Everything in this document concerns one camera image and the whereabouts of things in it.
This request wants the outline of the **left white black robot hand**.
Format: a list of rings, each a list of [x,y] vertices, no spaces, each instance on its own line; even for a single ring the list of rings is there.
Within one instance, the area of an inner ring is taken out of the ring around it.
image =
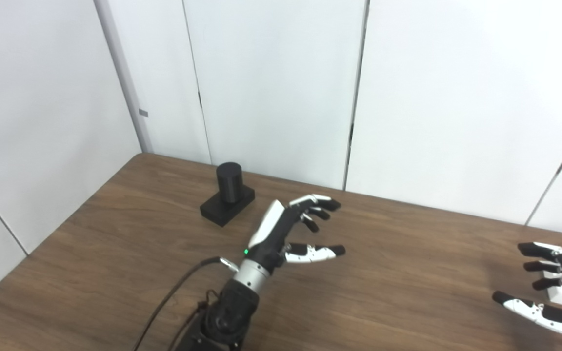
[[[343,245],[286,242],[296,223],[303,223],[312,233],[317,233],[319,227],[314,218],[329,220],[330,214],[339,208],[339,202],[319,194],[304,195],[287,205],[274,200],[263,216],[259,228],[252,235],[245,258],[272,273],[285,263],[310,264],[345,255],[346,248]]]

